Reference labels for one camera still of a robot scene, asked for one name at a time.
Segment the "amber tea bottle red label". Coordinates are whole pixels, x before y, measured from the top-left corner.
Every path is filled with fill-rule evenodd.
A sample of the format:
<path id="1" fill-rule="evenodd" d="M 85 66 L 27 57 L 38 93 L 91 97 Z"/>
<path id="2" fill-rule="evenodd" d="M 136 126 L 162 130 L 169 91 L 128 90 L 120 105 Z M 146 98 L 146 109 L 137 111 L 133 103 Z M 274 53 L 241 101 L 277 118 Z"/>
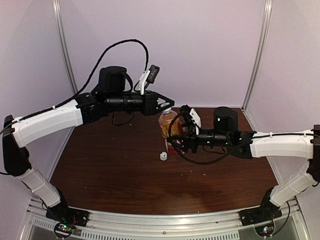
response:
<path id="1" fill-rule="evenodd" d="M 178 117 L 173 124 L 171 124 L 172 120 L 178 115 L 178 113 L 174 110 L 171 110 L 168 113 L 161 113 L 158 123 L 160 126 L 160 132 L 165 142 L 165 147 L 167 151 L 167 137 L 170 133 L 173 135 L 180 135 L 183 133 L 182 124 L 180 118 Z"/>

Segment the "white cap of clear bottle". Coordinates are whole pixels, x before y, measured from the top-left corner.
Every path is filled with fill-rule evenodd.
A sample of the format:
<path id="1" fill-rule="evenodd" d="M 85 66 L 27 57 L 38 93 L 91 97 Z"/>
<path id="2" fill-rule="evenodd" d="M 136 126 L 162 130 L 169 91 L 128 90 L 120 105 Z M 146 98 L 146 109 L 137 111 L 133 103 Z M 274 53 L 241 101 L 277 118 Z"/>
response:
<path id="1" fill-rule="evenodd" d="M 160 153 L 159 158 L 161 161 L 166 161 L 168 159 L 168 154 L 163 151 L 162 153 Z"/>

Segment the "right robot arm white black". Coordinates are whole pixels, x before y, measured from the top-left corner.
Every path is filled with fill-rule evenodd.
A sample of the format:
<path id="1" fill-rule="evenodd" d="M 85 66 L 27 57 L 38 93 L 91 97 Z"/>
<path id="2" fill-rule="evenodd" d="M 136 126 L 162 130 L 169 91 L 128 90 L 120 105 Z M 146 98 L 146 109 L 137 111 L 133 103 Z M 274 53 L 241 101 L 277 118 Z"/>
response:
<path id="1" fill-rule="evenodd" d="M 261 157 L 298 157 L 307 163 L 283 183 L 269 189 L 256 210 L 259 220 L 268 220 L 285 202 L 320 182 L 320 126 L 311 130 L 284 133 L 240 131 L 238 113 L 229 107 L 213 112 L 213 127 L 202 128 L 193 108 L 184 105 L 169 124 L 167 141 L 179 155 L 199 146 L 223 147 L 226 153 L 207 164 L 214 164 L 227 156 L 239 159 Z"/>

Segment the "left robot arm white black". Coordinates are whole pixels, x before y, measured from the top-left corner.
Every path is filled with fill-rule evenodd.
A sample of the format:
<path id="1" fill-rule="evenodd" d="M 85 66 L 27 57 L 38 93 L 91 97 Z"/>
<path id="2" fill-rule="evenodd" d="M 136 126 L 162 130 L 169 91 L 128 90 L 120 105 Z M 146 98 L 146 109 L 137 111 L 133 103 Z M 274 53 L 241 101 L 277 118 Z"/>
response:
<path id="1" fill-rule="evenodd" d="M 61 222 L 72 218 L 63 194 L 46 180 L 30 163 L 27 145 L 55 132 L 91 124 L 110 113 L 140 112 L 154 116 L 174 106 L 174 100 L 157 92 L 146 90 L 154 83 L 160 68 L 152 65 L 139 79 L 139 88 L 126 90 L 126 82 L 133 84 L 122 66 L 108 66 L 99 71 L 98 84 L 87 93 L 74 96 L 61 106 L 32 114 L 30 117 L 8 115 L 2 131 L 4 169 L 9 176 L 21 180 L 38 196 Z"/>

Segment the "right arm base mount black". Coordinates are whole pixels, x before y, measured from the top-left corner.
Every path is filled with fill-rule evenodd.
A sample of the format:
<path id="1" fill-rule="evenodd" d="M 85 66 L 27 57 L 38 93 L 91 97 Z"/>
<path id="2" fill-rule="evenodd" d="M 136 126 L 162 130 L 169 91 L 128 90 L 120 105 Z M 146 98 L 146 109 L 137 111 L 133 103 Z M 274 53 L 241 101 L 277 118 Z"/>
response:
<path id="1" fill-rule="evenodd" d="M 266 191 L 260 206 L 243 209 L 238 213 L 242 226 L 255 225 L 282 216 L 280 207 L 271 203 L 272 190 L 273 188 L 270 188 Z"/>

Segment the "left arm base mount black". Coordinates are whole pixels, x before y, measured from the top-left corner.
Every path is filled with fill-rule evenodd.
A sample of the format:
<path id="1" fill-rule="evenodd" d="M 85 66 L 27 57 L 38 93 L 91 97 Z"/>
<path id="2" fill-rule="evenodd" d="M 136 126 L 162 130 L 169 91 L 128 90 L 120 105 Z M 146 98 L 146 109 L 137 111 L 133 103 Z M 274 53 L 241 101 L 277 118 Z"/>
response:
<path id="1" fill-rule="evenodd" d="M 45 217 L 63 224 L 86 227 L 89 212 L 86 210 L 69 207 L 62 192 L 57 189 L 60 196 L 60 203 L 46 210 Z"/>

